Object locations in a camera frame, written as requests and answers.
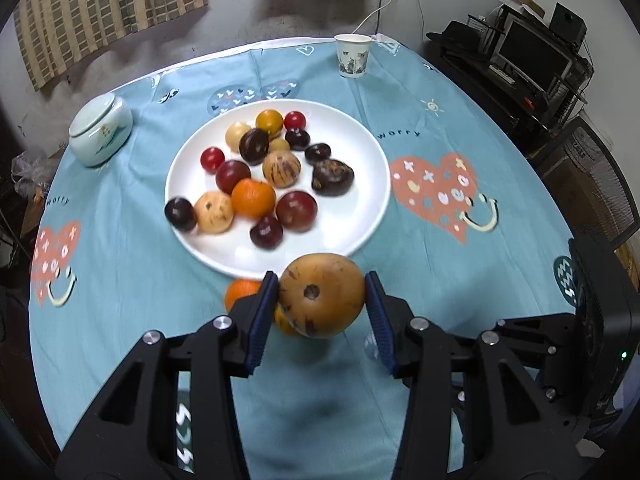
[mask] orange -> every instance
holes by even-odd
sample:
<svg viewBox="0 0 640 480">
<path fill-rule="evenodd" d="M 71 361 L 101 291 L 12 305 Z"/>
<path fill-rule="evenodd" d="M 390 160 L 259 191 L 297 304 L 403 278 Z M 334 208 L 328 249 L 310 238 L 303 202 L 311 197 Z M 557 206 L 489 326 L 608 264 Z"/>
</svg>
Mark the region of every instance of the orange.
<svg viewBox="0 0 640 480">
<path fill-rule="evenodd" d="M 225 310 L 231 311 L 239 298 L 256 294 L 260 289 L 260 283 L 255 280 L 233 280 L 225 292 Z"/>
<path fill-rule="evenodd" d="M 276 192 L 266 182 L 244 178 L 231 192 L 231 205 L 236 213 L 257 220 L 273 212 Z"/>
<path fill-rule="evenodd" d="M 289 321 L 287 321 L 287 318 L 284 316 L 282 307 L 279 304 L 276 306 L 276 311 L 273 313 L 273 322 L 285 335 L 300 335 L 296 332 L 296 329 L 289 324 Z"/>
</svg>

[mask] checkered curtain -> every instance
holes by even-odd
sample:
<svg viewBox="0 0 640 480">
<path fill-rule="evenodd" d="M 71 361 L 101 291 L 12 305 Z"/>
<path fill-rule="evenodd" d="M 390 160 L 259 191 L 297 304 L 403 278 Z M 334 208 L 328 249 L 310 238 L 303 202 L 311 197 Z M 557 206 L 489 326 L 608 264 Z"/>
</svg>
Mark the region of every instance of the checkered curtain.
<svg viewBox="0 0 640 480">
<path fill-rule="evenodd" d="M 89 53 L 206 0 L 20 0 L 15 31 L 36 90 Z"/>
</svg>

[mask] speaker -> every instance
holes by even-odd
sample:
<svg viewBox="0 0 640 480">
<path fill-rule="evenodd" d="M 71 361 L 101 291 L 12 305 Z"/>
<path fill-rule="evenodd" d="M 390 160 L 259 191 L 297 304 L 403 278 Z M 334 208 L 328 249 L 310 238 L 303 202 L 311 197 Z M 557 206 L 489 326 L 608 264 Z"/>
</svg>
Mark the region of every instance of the speaker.
<svg viewBox="0 0 640 480">
<path fill-rule="evenodd" d="M 607 412 L 640 342 L 640 296 L 604 236 L 569 240 L 582 414 Z"/>
<path fill-rule="evenodd" d="M 587 26 L 584 24 L 584 20 L 575 12 L 571 12 L 561 4 L 556 4 L 549 30 L 577 50 L 584 41 Z"/>
<path fill-rule="evenodd" d="M 574 89 L 579 89 L 582 83 L 587 81 L 593 75 L 593 68 L 589 62 L 578 56 L 578 61 L 572 63 L 569 72 L 566 73 L 564 80 Z"/>
</svg>

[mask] light blue tablecloth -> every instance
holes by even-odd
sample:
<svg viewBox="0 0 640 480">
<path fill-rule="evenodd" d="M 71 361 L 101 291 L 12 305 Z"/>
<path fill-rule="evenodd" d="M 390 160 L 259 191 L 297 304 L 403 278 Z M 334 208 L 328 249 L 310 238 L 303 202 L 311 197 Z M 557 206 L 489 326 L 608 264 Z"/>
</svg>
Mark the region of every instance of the light blue tablecloth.
<svg viewBox="0 0 640 480">
<path fill-rule="evenodd" d="M 193 332 L 224 311 L 230 279 L 195 260 L 172 234 L 162 214 L 164 180 L 183 142 L 235 106 L 218 94 L 246 96 L 249 89 L 343 110 L 372 132 L 390 163 L 420 159 L 436 181 L 450 177 L 439 168 L 449 153 L 472 166 L 466 171 L 474 172 L 478 191 L 497 200 L 493 231 L 467 228 L 465 237 L 454 236 L 392 197 L 377 232 L 353 255 L 414 313 L 477 336 L 501 317 L 572 310 L 554 276 L 554 261 L 568 254 L 571 236 L 558 208 L 504 133 L 419 56 L 391 41 L 373 44 L 367 73 L 356 80 L 338 75 L 335 43 L 204 60 L 118 89 L 134 115 L 129 140 L 93 170 L 67 150 L 51 186 L 38 243 L 50 240 L 77 281 L 58 308 L 42 283 L 34 285 L 30 327 L 38 386 L 61 446 L 145 330 Z M 423 169 L 415 180 L 426 186 Z M 472 198 L 469 216 L 487 222 L 488 205 Z M 54 297 L 67 284 L 61 272 Z M 272 330 L 254 377 L 233 383 L 254 480 L 390 477 L 408 390 L 366 356 L 369 332 L 364 313 L 328 341 Z M 455 468 L 462 460 L 455 419 L 453 429 Z M 193 465 L 189 456 L 185 462 Z"/>
</svg>

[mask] pink heart pattern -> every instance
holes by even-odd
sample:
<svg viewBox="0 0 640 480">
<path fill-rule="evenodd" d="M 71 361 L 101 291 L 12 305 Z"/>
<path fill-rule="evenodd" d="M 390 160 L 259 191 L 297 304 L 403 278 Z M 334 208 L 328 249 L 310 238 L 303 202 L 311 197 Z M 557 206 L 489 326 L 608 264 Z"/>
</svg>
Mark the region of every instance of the pink heart pattern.
<svg viewBox="0 0 640 480">
<path fill-rule="evenodd" d="M 460 213 L 471 210 L 470 199 L 478 191 L 478 181 L 465 157 L 447 153 L 437 167 L 416 156 L 403 156 L 389 168 L 399 203 L 466 243 L 466 223 L 460 220 Z"/>
<path fill-rule="evenodd" d="M 54 282 L 68 267 L 79 237 L 80 222 L 77 220 L 67 223 L 57 234 L 51 227 L 40 228 L 31 263 L 31 283 L 40 306 L 47 295 L 47 284 Z"/>
</svg>

